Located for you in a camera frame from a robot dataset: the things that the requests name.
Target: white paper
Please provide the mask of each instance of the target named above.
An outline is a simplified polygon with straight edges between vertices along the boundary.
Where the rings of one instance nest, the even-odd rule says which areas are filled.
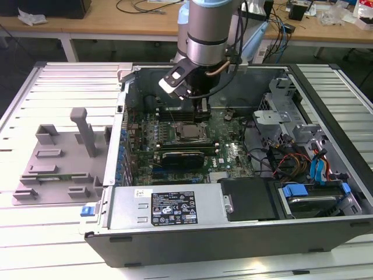
[[[348,12],[348,13],[346,13],[346,14],[343,16],[342,20],[345,21],[345,22],[352,23],[352,24],[354,25],[355,22],[356,22],[356,20],[357,20],[357,18],[354,17],[354,14],[353,14],[353,13]]]
[[[137,188],[135,189],[135,198],[151,197],[153,193],[152,189],[149,188]]]
[[[32,15],[29,13],[22,12],[20,9],[18,9],[18,12],[18,19],[29,26],[39,25],[48,22],[44,15]]]

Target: black cable on table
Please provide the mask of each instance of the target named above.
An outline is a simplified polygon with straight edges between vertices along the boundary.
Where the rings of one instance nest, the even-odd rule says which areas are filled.
[[[11,33],[9,31],[7,31],[7,29],[5,27],[3,27],[0,23],[0,27],[2,28],[2,30],[4,30],[15,42],[17,45],[19,45],[24,51],[25,53],[33,60],[33,61],[36,61],[35,57],[33,55],[31,55],[27,50],[26,48],[20,43],[18,42],[17,39],[15,39],[15,37],[13,35],[11,35]]]
[[[156,11],[156,10],[159,10],[159,9],[162,9],[162,8],[165,8],[165,7],[168,7],[168,6],[171,6],[171,5],[174,5],[174,4],[177,4],[177,3],[180,3],[180,2],[182,2],[182,1],[184,1],[184,0],[179,0],[179,1],[177,1],[177,2],[173,2],[173,3],[168,3],[168,4],[166,4],[166,5],[163,5],[163,6],[161,6],[161,7],[157,7],[157,8],[154,8],[154,9],[144,10],[144,11],[137,11],[137,12],[131,12],[130,10],[123,10],[123,9],[121,9],[121,8],[119,7],[119,4],[120,4],[122,1],[123,1],[123,0],[119,0],[119,1],[117,2],[116,6],[115,6],[119,11],[121,11],[121,12],[123,12],[123,13],[137,14],[137,13],[149,13],[149,12],[152,12],[152,11]]]
[[[365,78],[363,79],[363,81],[360,83],[360,86],[359,88],[361,88],[363,86],[363,84],[365,83],[365,81],[369,78],[369,76],[373,73],[373,69],[369,71],[369,73],[365,76]]]

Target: warning label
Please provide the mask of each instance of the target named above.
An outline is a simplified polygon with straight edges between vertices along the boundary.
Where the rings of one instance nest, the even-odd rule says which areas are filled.
[[[198,223],[193,191],[152,193],[152,225]]]

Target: workbench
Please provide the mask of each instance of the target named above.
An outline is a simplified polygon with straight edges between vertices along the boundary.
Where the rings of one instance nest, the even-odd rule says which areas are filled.
[[[16,17],[0,17],[0,24],[15,37],[55,38],[59,39],[69,62],[79,61],[73,39],[96,40],[138,40],[138,41],[177,41],[179,4],[164,8],[166,15],[139,14],[130,15],[116,9],[117,0],[92,0],[92,5],[84,19],[63,19],[47,17],[48,23],[28,26]],[[275,1],[275,9],[283,0]],[[150,9],[159,4],[144,3],[142,8]],[[120,4],[122,9],[132,11],[129,0]],[[288,20],[282,9],[276,13],[296,27],[289,42],[294,46],[373,48],[373,32],[360,30],[346,23],[344,26],[321,26],[316,17],[301,22]],[[8,36],[0,30],[0,36]],[[277,30],[269,26],[265,38],[254,60],[261,63],[263,50],[277,37]]]
[[[83,204],[13,206],[12,193],[33,152],[37,142],[34,134],[40,124],[54,124],[59,132],[78,132],[69,118],[71,108],[76,106],[87,108],[87,122],[94,131],[112,124],[121,90],[118,67],[119,63],[36,66],[0,120],[0,279],[76,279],[77,275],[110,280],[360,279],[373,275],[373,234],[356,237],[328,253],[110,268],[84,241],[84,232],[97,222],[97,216],[82,219],[79,214]],[[366,100],[351,81],[328,65],[299,67],[340,124],[354,121],[352,126],[343,127],[354,137],[354,144],[368,141],[373,131],[371,122],[358,130],[364,120],[354,116],[362,110],[369,110],[365,114],[370,116],[370,109],[363,106]],[[343,92],[344,98],[338,103],[328,102],[338,92]],[[354,106],[343,105],[349,102]],[[313,122],[318,121],[309,108],[306,111]],[[348,114],[351,121],[341,118]]]

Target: black cable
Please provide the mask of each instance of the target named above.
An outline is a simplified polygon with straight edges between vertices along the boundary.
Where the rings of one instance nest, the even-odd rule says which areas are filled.
[[[362,87],[362,85],[365,83],[365,81],[369,78],[369,76],[373,73],[373,69],[369,71],[369,73],[365,76],[365,78],[363,79],[363,81],[360,83],[360,86],[359,88]]]
[[[34,58],[34,56],[33,55],[31,55],[27,50],[26,50],[26,48],[22,45],[22,44],[20,44],[19,42],[18,42],[18,40],[17,39],[15,39],[14,38],[14,36],[13,35],[11,35],[11,33],[9,32],[9,31],[7,31],[6,29],[5,29],[5,27],[3,27],[2,25],[1,25],[1,23],[0,23],[0,27],[2,28],[2,30],[4,30],[15,42],[16,42],[16,44],[17,45],[19,45],[24,51],[25,51],[25,53],[33,60],[33,61],[36,61],[36,59]]]
[[[140,4],[140,3],[144,3],[144,2],[146,2],[146,1],[147,1],[147,0],[141,0],[141,1],[136,2],[136,3],[131,2],[131,6],[134,7],[134,8],[135,8],[137,11],[139,11],[139,12],[146,12],[147,10],[138,7],[138,4]],[[161,10],[154,10],[154,11],[152,10],[152,11],[150,11],[150,12],[148,12],[148,13],[159,13],[159,14],[161,14],[161,15],[164,15],[164,14],[165,14],[165,12],[162,12]]]
[[[277,28],[278,28],[279,31],[277,33],[277,38],[276,38],[275,43],[271,46],[271,48],[269,49],[268,53],[264,57],[263,61],[266,60],[266,59],[268,59],[268,58],[270,58],[270,56],[273,53],[275,53],[276,51],[279,50],[280,44],[277,45],[276,51],[273,52],[273,49],[276,47],[276,44],[277,44],[278,40],[280,39],[280,37],[281,37],[280,42],[282,42],[282,39],[283,39],[283,30],[282,30],[282,25],[281,25],[282,20],[276,15],[276,11],[275,11],[274,7],[272,7],[272,10],[273,10],[273,13],[271,13],[271,15],[275,16],[275,19],[276,19],[276,20],[272,19],[272,21],[277,24]]]
[[[244,32],[244,22],[242,20],[242,12],[240,10],[238,11],[238,25],[240,26],[241,33],[243,33]],[[238,50],[238,59],[241,58],[243,46],[244,46],[244,36],[242,36],[241,40],[240,40],[240,48]],[[222,86],[220,86],[218,88],[215,88],[214,90],[212,90],[211,92],[209,92],[207,94],[203,94],[203,95],[199,95],[199,96],[188,96],[187,98],[189,98],[189,99],[207,98],[207,97],[210,97],[210,96],[214,95],[215,93],[221,91],[222,89],[224,89],[227,85],[229,85],[232,82],[232,80],[234,79],[235,75],[237,74],[239,65],[240,64],[237,62],[236,65],[235,65],[235,67],[234,67],[233,73],[230,76],[229,80],[225,84],[223,84]]]
[[[149,12],[152,12],[152,11],[156,11],[156,10],[159,10],[159,9],[162,9],[162,8],[165,8],[165,7],[168,7],[168,6],[171,6],[171,5],[174,5],[174,4],[177,4],[177,3],[180,3],[180,2],[182,2],[183,0],[179,0],[179,1],[177,1],[177,2],[173,2],[173,3],[168,3],[168,4],[166,4],[166,5],[163,5],[163,6],[161,6],[161,7],[157,7],[157,8],[154,8],[154,9],[144,10],[143,12],[131,12],[131,11],[129,11],[129,10],[123,10],[123,9],[119,8],[119,4],[120,4],[122,1],[123,1],[123,0],[119,0],[119,1],[117,2],[116,6],[115,6],[119,11],[121,11],[121,12],[123,12],[123,13],[136,14],[136,13],[149,13]]]
[[[244,3],[245,3],[245,10],[246,10],[245,29],[241,32],[240,37],[239,37],[239,38],[236,38],[236,39],[234,40],[234,43],[233,43],[233,45],[232,45],[232,48],[235,48],[235,45],[236,45],[240,40],[243,39],[243,37],[244,37],[244,35],[245,35],[245,31],[246,31],[246,29],[247,29],[247,27],[248,27],[248,25],[249,25],[249,5],[248,5],[248,3],[247,3],[247,0],[245,0]]]
[[[245,152],[247,153],[248,156],[250,156],[252,159],[255,159],[257,162],[265,165],[266,167],[270,168],[270,170],[273,171],[273,168],[271,165],[269,165],[268,163],[264,162],[264,158],[263,159],[259,159],[257,158],[256,156],[254,156],[251,152],[252,151],[255,151],[255,150],[263,150],[263,148],[253,148],[251,150],[248,150],[247,146],[246,146],[246,142],[245,142],[245,133],[246,133],[246,129],[247,129],[247,124],[248,124],[249,120],[246,121],[246,125],[245,125],[245,128],[243,129],[242,131],[242,145],[244,147],[244,150]],[[276,171],[277,173],[281,174],[281,175],[285,175],[287,177],[292,177],[290,174],[287,174],[286,172],[282,171],[281,169],[279,169],[278,167],[276,168]]]

